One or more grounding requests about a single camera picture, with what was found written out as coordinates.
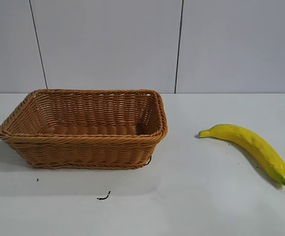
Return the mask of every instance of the black mark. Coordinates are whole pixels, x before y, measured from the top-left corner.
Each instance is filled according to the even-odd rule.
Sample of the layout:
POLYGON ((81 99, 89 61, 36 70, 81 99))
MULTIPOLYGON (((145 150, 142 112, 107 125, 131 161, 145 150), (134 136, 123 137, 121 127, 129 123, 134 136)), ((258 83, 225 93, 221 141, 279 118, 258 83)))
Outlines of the black mark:
POLYGON ((145 164, 145 166, 146 166, 146 165, 149 165, 149 163, 151 162, 151 157, 152 157, 152 156, 150 156, 150 159, 149 159, 149 161, 145 164))
POLYGON ((105 198, 97 198, 97 199, 98 200, 106 200, 109 197, 110 193, 111 193, 111 191, 109 191, 108 195, 105 198))

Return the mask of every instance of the white tabletop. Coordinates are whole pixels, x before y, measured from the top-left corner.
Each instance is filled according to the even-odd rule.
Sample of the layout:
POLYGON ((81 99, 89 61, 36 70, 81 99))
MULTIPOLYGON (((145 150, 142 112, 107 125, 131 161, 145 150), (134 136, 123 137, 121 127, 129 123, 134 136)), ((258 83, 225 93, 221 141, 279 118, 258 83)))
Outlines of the white tabletop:
MULTIPOLYGON (((24 97, 0 94, 0 124, 24 97)), ((285 187, 235 146, 194 137, 241 125, 285 160, 285 94, 163 100, 169 132, 141 169, 33 169, 0 141, 0 236, 285 236, 285 187)))

